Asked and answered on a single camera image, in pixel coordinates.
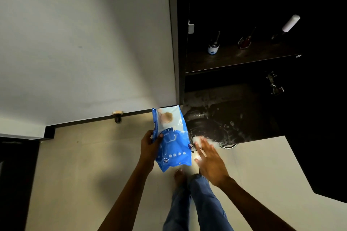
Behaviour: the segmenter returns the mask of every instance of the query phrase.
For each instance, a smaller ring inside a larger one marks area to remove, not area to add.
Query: blue plastic package
[[[155,159],[160,169],[165,172],[170,166],[192,165],[192,152],[186,122],[179,106],[153,108],[153,141],[159,134],[163,140]]]

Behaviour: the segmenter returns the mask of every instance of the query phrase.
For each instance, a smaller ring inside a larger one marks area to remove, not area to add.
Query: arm
[[[153,130],[149,130],[141,140],[141,155],[137,166],[98,231],[132,230],[143,188],[148,174],[153,169],[154,159],[158,155],[162,140],[161,134],[152,144],[152,134]]]
[[[195,143],[196,149],[202,158],[201,161],[195,159],[195,162],[200,167],[201,174],[229,197],[253,230],[294,230],[242,189],[229,176],[227,168],[214,146],[209,145],[204,138],[201,139],[201,143],[206,155],[202,153],[199,146]]]

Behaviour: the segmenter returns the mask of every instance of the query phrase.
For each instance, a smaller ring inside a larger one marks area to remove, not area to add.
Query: blue denim jeans
[[[209,182],[199,174],[193,175],[187,186],[180,186],[175,190],[163,231],[189,231],[189,208],[192,198],[201,231],[234,231]]]

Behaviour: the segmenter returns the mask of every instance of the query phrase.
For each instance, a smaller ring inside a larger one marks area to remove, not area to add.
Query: person's right hand
[[[213,145],[209,145],[205,137],[200,137],[202,149],[206,156],[200,150],[197,143],[195,148],[201,157],[201,160],[195,159],[194,161],[200,167],[200,173],[207,178],[213,185],[221,187],[224,181],[230,179],[227,168],[222,158],[217,153]]]

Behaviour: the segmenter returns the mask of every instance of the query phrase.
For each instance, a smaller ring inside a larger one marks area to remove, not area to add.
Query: white cylindrical cap
[[[282,27],[283,32],[288,32],[299,21],[299,15],[293,15],[288,22]]]

